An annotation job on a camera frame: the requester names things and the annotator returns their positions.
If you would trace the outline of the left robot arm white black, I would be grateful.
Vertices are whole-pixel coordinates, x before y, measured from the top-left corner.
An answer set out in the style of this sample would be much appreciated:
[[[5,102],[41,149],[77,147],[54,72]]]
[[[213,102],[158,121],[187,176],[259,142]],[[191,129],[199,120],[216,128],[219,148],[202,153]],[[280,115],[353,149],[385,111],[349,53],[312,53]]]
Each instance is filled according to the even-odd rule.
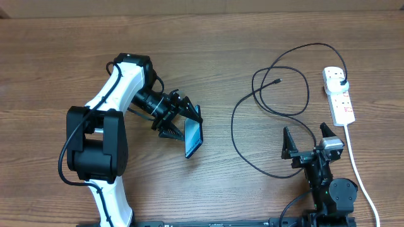
[[[147,55],[120,53],[106,70],[109,79],[85,106],[72,106],[66,115],[66,142],[58,160],[62,181],[62,162],[76,172],[79,187],[89,187],[100,221],[97,226],[136,226],[129,206],[122,175],[128,163],[128,140],[124,116],[130,105],[145,111],[143,118],[153,122],[151,129],[161,138],[184,142],[189,159],[203,144],[201,108],[177,90],[153,90],[161,79]]]

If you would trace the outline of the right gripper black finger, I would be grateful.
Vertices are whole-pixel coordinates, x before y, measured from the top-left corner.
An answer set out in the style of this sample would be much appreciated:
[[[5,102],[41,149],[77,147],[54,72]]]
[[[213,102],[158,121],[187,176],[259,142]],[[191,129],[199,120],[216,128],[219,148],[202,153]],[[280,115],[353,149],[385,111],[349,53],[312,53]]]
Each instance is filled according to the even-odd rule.
[[[336,134],[327,126],[325,122],[321,123],[319,127],[321,129],[323,138],[336,136]]]
[[[294,140],[291,136],[291,133],[288,127],[283,128],[283,148],[281,153],[282,159],[291,159],[294,153],[298,153]]]

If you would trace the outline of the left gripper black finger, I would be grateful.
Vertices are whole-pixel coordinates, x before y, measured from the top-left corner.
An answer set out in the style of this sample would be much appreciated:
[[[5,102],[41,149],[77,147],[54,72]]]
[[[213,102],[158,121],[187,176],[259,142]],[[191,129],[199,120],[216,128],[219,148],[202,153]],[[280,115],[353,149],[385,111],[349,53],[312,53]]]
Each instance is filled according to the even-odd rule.
[[[179,114],[183,117],[202,123],[203,119],[196,111],[188,96],[185,96],[180,103]]]
[[[184,140],[184,134],[171,121],[160,121],[158,131],[161,138]]]

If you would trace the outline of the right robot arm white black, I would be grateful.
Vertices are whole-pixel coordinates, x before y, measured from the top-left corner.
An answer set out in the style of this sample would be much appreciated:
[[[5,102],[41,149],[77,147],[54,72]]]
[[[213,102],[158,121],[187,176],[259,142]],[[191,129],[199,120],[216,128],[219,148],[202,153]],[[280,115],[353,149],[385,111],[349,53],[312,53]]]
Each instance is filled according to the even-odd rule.
[[[314,201],[314,209],[304,211],[301,226],[353,226],[348,217],[354,211],[358,186],[347,178],[334,178],[330,164],[341,158],[344,142],[325,124],[322,140],[311,151],[300,152],[288,128],[283,129],[281,157],[291,159],[292,168],[302,168]]]

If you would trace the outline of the blue smartphone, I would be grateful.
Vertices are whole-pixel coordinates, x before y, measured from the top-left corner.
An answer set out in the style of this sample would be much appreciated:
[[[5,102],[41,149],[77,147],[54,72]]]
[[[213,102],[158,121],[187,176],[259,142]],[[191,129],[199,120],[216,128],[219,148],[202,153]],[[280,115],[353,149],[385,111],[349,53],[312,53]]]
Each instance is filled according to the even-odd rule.
[[[190,159],[192,155],[203,144],[202,123],[195,120],[186,119],[185,126],[185,158]]]

